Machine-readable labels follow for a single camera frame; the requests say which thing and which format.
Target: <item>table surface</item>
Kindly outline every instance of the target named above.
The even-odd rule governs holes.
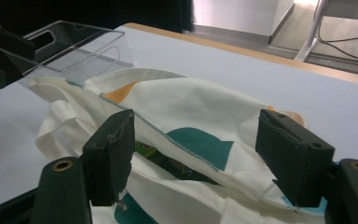
[[[126,33],[135,67],[219,83],[277,109],[302,114],[336,148],[358,159],[358,75],[135,23]],[[0,203],[37,187],[48,161],[34,145],[48,103],[18,83],[0,90]]]

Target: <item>wooden table edge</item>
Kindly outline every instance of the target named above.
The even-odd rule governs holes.
[[[354,74],[354,73],[350,73],[350,72],[339,71],[336,69],[322,67],[320,65],[315,65],[315,64],[311,64],[311,63],[298,62],[298,61],[294,61],[291,59],[286,59],[283,57],[270,55],[270,54],[258,52],[255,50],[251,50],[251,49],[243,49],[240,47],[235,47],[235,46],[231,46],[228,44],[215,42],[212,40],[207,40],[207,39],[203,39],[203,38],[199,38],[199,37],[195,37],[195,36],[191,36],[191,35],[182,35],[182,34],[178,34],[175,32],[161,30],[159,28],[145,26],[145,25],[141,25],[141,24],[133,23],[133,22],[124,24],[124,27],[148,32],[148,33],[155,34],[155,35],[163,35],[163,36],[167,36],[167,37],[171,37],[171,38],[175,38],[175,39],[179,39],[179,40],[184,40],[187,42],[200,44],[200,45],[203,45],[206,47],[230,51],[230,52],[238,53],[238,54],[241,54],[244,56],[249,56],[249,57],[257,58],[260,60],[268,61],[271,63],[287,65],[287,66],[291,66],[294,68],[310,71],[315,74],[327,76],[327,77],[333,77],[333,78],[338,78],[338,79],[353,82],[353,83],[358,83],[358,75]]]

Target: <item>cable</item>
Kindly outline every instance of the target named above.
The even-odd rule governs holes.
[[[321,0],[318,0],[318,3],[316,4],[315,11],[313,12],[313,20],[314,20],[314,21],[315,21],[315,17],[316,17],[316,12],[318,11],[320,4],[321,4]],[[334,49],[337,49],[338,51],[340,51],[340,52],[343,53],[343,54],[346,54],[346,55],[348,55],[348,56],[350,56],[350,57],[352,57],[352,58],[358,59],[358,56],[355,56],[355,55],[353,55],[353,54],[350,54],[350,53],[344,51],[343,49],[340,49],[339,47],[330,44],[330,43],[337,43],[337,42],[358,40],[358,37],[346,38],[346,39],[339,39],[339,40],[323,40],[323,39],[321,38],[322,22],[323,22],[323,18],[322,18],[322,20],[321,20],[321,23],[319,24],[318,33],[317,33],[317,35],[315,36],[316,39],[317,39],[319,42],[321,42],[321,43],[323,43],[323,44],[325,44],[325,45],[327,45],[327,46],[330,46],[330,47],[332,47],[332,48],[334,48]]]
[[[322,21],[321,21],[321,23],[319,24],[318,33],[317,33],[317,35],[316,35],[316,39],[318,39],[319,42],[321,42],[321,43],[323,43],[323,44],[325,44],[325,45],[327,45],[327,46],[330,46],[330,47],[332,47],[332,48],[334,48],[334,49],[340,51],[341,53],[343,53],[343,54],[345,54],[345,55],[348,55],[348,56],[350,56],[350,57],[352,57],[352,58],[358,59],[358,56],[353,55],[353,54],[350,54],[350,53],[348,53],[347,51],[345,51],[345,50],[343,50],[343,49],[341,49],[341,48],[339,48],[339,47],[337,47],[337,46],[335,46],[335,45],[333,45],[333,44],[330,44],[330,43],[336,43],[336,42],[356,40],[356,39],[358,39],[358,37],[348,38],[348,39],[340,39],[340,40],[327,40],[327,41],[326,41],[326,40],[323,40],[323,39],[321,38]]]

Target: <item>teal shape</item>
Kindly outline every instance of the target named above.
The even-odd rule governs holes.
[[[234,142],[221,141],[196,128],[180,128],[167,135],[185,151],[207,162],[214,169],[226,169],[228,155]]]
[[[119,224],[155,224],[157,223],[144,209],[130,196],[126,194],[121,200],[127,206],[124,211],[122,207],[117,206],[115,210],[115,220]]]

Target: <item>cloth bag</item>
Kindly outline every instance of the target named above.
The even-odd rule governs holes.
[[[110,115],[135,112],[139,148],[127,185],[135,205],[121,212],[132,215],[119,221],[116,207],[92,208],[94,223],[139,223],[136,209],[152,223],[324,223],[284,199],[255,153],[259,112],[269,106],[252,97],[146,68],[84,83],[34,77],[29,87],[51,102],[35,143],[52,160],[79,156]]]

